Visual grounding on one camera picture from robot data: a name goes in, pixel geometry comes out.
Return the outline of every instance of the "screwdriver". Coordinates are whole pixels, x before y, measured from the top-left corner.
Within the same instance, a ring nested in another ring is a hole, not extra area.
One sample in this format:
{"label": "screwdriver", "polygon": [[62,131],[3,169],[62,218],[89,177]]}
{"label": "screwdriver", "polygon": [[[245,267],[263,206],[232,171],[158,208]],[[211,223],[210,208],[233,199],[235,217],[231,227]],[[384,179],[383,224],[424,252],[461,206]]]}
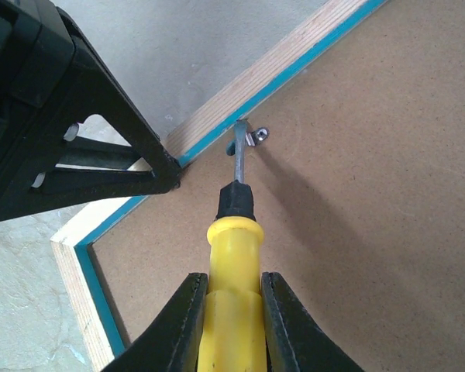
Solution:
{"label": "screwdriver", "polygon": [[210,225],[211,245],[205,319],[198,372],[266,372],[267,350],[260,294],[260,245],[264,231],[244,183],[246,120],[234,125],[234,181],[220,191]]}

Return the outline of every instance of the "screwdriver shaft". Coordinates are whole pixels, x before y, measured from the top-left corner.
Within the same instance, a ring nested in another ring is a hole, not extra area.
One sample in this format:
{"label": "screwdriver shaft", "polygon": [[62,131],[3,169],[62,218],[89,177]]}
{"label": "screwdriver shaft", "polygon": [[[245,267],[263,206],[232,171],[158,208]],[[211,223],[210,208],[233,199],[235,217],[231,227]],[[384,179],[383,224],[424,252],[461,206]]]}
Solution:
{"label": "screwdriver shaft", "polygon": [[246,120],[239,120],[234,125],[236,162],[234,164],[234,179],[244,184],[245,182],[245,140],[248,125]]}

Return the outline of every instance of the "black clamp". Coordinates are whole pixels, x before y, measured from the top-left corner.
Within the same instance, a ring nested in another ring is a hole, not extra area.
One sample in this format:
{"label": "black clamp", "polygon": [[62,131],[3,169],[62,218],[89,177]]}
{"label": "black clamp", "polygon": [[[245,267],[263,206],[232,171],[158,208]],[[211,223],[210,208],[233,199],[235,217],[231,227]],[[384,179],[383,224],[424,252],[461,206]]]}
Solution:
{"label": "black clamp", "polygon": [[[78,123],[94,114],[131,146],[77,136]],[[127,171],[139,158],[151,170]],[[180,175],[178,162],[64,11],[48,0],[0,0],[0,221],[103,198],[163,194],[179,185]]]}

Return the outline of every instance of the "wooden frame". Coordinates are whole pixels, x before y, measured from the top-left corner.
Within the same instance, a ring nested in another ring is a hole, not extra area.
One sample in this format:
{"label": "wooden frame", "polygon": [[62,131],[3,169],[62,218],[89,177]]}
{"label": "wooden frame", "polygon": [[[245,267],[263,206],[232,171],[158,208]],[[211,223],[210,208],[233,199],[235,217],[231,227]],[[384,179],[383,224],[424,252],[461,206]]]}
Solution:
{"label": "wooden frame", "polygon": [[[302,71],[386,0],[329,0],[255,64],[236,77],[164,141],[187,166],[231,125]],[[132,169],[145,167],[136,162]],[[88,251],[145,197],[95,201],[51,239],[94,370],[124,349]]]}

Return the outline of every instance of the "yellow screwdriver handle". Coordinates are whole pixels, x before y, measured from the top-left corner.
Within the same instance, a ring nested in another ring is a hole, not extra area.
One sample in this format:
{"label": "yellow screwdriver handle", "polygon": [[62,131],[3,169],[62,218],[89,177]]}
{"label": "yellow screwdriver handle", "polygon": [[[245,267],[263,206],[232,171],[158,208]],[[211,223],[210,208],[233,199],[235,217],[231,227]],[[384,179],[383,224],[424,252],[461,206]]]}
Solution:
{"label": "yellow screwdriver handle", "polygon": [[266,372],[260,294],[262,227],[223,217],[208,229],[212,246],[198,372]]}

